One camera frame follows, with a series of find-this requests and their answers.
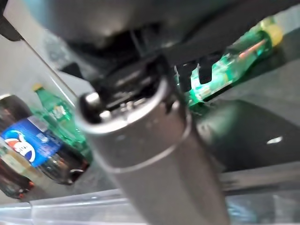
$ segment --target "bottle label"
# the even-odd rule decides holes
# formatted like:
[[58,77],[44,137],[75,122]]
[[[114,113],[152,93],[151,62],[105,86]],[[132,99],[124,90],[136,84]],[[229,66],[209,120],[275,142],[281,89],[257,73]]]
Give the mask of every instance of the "bottle label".
[[11,125],[3,131],[1,137],[33,167],[43,164],[62,146],[62,141],[35,116]]
[[64,106],[56,105],[52,110],[53,117],[57,120],[61,119],[63,116],[67,114]]

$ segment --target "metal cylinder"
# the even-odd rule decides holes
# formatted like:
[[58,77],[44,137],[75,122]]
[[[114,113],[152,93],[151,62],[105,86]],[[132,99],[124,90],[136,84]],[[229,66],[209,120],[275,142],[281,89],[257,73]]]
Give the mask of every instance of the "metal cylinder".
[[229,224],[224,196],[192,117],[166,79],[142,103],[76,121],[95,160],[153,225]]

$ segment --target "soda bottle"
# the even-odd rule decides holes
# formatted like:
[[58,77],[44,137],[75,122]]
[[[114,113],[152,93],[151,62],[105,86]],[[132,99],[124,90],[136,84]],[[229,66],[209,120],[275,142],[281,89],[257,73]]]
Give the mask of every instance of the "soda bottle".
[[33,182],[18,174],[0,159],[0,189],[8,197],[21,199],[34,187]]
[[203,102],[205,98],[240,79],[258,58],[271,53],[272,48],[282,40],[282,36],[281,29],[275,24],[264,30],[250,30],[228,47],[222,58],[212,66],[212,80],[209,83],[200,84],[201,74],[195,69],[191,75],[189,105]]
[[73,120],[73,110],[71,106],[65,100],[45,90],[44,87],[39,83],[36,83],[33,86],[33,90],[36,92],[43,108],[51,115],[52,118],[57,121],[59,126],[62,128],[60,133],[63,132],[62,135],[64,136],[72,136],[71,138],[76,139],[78,142],[84,142],[85,138]]
[[89,166],[15,95],[0,97],[0,133],[11,148],[59,184],[72,184]]

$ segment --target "bottle cap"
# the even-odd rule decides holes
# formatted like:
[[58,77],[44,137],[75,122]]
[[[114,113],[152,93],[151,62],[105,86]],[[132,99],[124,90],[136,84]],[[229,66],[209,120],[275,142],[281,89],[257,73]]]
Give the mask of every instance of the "bottle cap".
[[263,29],[263,31],[269,35],[272,42],[272,47],[277,46],[282,41],[283,32],[278,25],[272,24]]
[[40,83],[36,83],[36,84],[34,84],[34,85],[32,86],[32,90],[33,90],[33,91],[36,91],[36,90],[41,89],[41,88],[43,88],[43,85],[40,84]]

